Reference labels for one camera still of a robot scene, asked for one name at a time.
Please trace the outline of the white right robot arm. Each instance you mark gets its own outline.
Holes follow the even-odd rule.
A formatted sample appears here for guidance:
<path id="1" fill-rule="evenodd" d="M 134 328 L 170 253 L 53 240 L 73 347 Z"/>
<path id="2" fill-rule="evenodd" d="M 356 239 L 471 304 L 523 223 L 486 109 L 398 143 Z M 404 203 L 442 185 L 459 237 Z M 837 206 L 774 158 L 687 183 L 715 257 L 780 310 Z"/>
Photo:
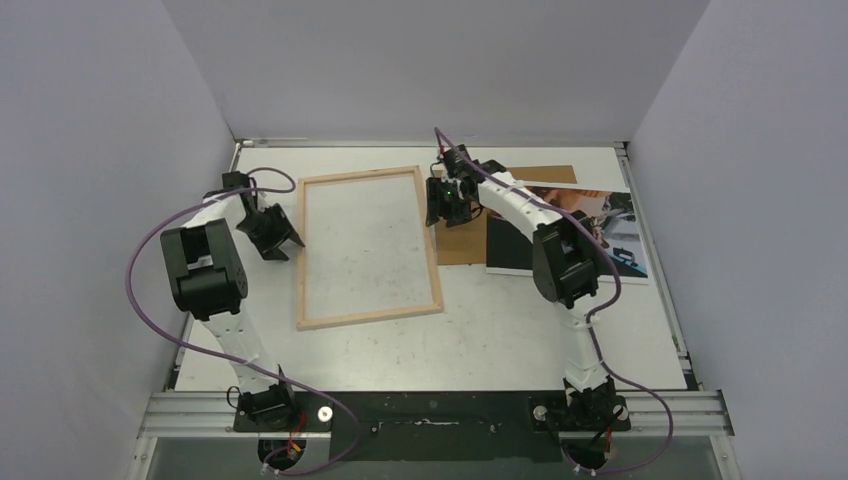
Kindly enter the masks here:
<path id="1" fill-rule="evenodd" d="M 472 220 L 474 207 L 497 214 L 531 244 L 531 271 L 539 294 L 561 309 L 573 309 L 599 288 L 601 268 L 608 263 L 589 231 L 584 214 L 570 214 L 533 193 L 500 163 L 481 163 L 465 146 L 442 149 L 442 171 L 426 180 L 426 224 L 452 228 Z M 591 312 L 570 322 L 566 340 L 565 414 L 577 428 L 588 429 L 605 410 L 618 408 L 615 381 L 605 367 Z"/>

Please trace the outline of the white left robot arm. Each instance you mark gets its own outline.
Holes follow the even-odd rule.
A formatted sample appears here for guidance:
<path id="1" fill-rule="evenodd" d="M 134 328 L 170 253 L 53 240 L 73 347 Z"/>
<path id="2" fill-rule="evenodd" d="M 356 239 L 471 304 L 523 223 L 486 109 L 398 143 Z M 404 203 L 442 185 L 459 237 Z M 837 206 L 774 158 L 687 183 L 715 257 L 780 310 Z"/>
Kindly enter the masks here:
<path id="1" fill-rule="evenodd" d="M 233 239 L 247 237 L 264 261 L 285 262 L 286 242 L 304 244 L 284 209 L 269 203 L 248 173 L 223 174 L 222 187 L 183 225 L 165 230 L 160 245 L 173 299 L 218 341 L 237 376 L 238 417 L 282 431 L 301 409 L 290 384 L 271 377 L 280 367 L 264 347 L 244 306 L 248 276 Z"/>

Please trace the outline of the brown cardboard backing board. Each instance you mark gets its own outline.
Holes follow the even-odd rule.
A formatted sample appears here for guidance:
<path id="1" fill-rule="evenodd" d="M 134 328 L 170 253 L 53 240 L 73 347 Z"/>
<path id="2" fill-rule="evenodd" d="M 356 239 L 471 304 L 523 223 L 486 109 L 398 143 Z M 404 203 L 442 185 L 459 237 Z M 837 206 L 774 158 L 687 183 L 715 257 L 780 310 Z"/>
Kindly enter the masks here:
<path id="1" fill-rule="evenodd" d="M 571 165 L 515 167 L 511 175 L 525 182 L 576 184 L 577 177 Z M 487 249 L 488 211 L 476 213 L 465 224 L 447 227 L 445 221 L 434 225 L 436 260 L 440 266 L 485 264 Z"/>

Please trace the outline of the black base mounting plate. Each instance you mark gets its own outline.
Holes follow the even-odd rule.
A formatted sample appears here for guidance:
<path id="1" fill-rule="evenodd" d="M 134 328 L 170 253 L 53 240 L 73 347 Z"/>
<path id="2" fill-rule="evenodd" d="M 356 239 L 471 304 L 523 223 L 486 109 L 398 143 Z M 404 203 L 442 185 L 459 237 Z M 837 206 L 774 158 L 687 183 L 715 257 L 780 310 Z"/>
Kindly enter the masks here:
<path id="1" fill-rule="evenodd" d="M 609 451 L 609 434 L 630 428 L 623 397 L 563 390 L 297 392 L 292 404 L 264 411 L 240 401 L 232 425 L 260 434 L 262 455 L 281 448 L 272 459 L 281 469 L 321 435 L 329 457 L 342 462 L 558 463 L 570 453 L 596 464 Z"/>

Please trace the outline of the aluminium front rail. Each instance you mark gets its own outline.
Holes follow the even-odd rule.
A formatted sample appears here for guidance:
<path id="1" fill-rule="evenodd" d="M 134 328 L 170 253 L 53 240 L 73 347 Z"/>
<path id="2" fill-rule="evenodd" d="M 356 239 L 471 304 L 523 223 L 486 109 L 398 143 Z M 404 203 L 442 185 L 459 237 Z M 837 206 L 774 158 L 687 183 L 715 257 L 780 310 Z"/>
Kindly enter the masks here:
<path id="1" fill-rule="evenodd" d="M 662 436 L 667 415 L 661 404 L 644 392 L 625 391 L 630 412 L 630 435 Z M 672 411 L 674 435 L 731 436 L 732 426 L 719 391 L 661 391 Z M 140 438 L 272 438 L 281 432 L 238 432 L 235 410 L 223 392 L 162 392 L 153 394 L 138 433 Z"/>

